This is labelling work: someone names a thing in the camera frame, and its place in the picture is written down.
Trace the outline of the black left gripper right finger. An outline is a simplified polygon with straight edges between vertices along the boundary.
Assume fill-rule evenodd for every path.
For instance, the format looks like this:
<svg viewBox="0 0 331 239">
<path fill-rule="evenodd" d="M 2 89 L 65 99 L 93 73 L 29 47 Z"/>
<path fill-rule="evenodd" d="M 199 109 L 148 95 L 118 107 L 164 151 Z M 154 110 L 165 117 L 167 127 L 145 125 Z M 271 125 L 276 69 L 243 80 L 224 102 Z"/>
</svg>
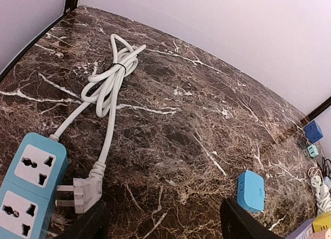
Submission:
<svg viewBox="0 0 331 239">
<path fill-rule="evenodd" d="M 225 239 L 281 239 L 231 198 L 224 199 L 220 206 L 220 221 Z"/>
</svg>

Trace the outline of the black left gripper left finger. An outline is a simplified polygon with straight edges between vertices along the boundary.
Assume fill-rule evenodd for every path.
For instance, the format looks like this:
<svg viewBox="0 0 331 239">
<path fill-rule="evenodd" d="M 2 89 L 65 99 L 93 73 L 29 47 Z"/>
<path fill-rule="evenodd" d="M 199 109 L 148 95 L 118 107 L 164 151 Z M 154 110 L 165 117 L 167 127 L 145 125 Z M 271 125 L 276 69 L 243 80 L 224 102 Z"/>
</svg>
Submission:
<svg viewBox="0 0 331 239">
<path fill-rule="evenodd" d="M 107 238 L 108 207 L 103 200 L 97 201 L 86 213 L 55 238 Z"/>
</svg>

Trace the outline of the purple power strip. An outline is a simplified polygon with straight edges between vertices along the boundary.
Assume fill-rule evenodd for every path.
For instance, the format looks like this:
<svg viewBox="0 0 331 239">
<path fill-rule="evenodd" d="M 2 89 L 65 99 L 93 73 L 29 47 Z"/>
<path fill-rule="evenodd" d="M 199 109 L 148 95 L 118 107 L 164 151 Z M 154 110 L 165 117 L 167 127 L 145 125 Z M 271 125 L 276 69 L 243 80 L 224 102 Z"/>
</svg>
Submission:
<svg viewBox="0 0 331 239">
<path fill-rule="evenodd" d="M 314 218 L 306 220 L 300 225 L 295 231 L 289 234 L 285 239 L 308 239 L 309 236 L 314 232 L 312 222 Z"/>
</svg>

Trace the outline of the pink charger plug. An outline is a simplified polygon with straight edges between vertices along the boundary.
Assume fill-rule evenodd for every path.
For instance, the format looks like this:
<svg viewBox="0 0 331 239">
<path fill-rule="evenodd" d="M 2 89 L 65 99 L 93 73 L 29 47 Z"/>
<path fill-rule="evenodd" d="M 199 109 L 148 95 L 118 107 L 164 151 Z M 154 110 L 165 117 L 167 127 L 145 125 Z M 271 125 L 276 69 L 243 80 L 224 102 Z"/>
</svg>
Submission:
<svg viewBox="0 0 331 239">
<path fill-rule="evenodd" d="M 331 239 L 331 229 L 312 233 L 309 239 Z"/>
</svg>

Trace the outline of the yellow cube socket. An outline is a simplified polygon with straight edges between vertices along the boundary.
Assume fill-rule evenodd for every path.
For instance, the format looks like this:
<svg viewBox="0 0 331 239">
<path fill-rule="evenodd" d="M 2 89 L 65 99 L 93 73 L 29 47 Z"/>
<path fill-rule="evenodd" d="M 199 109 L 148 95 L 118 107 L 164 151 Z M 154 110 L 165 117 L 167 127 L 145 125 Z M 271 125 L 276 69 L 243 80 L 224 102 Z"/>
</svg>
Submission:
<svg viewBox="0 0 331 239">
<path fill-rule="evenodd" d="M 331 227 L 331 212 L 318 215 L 312 222 L 314 232 L 325 231 Z"/>
</svg>

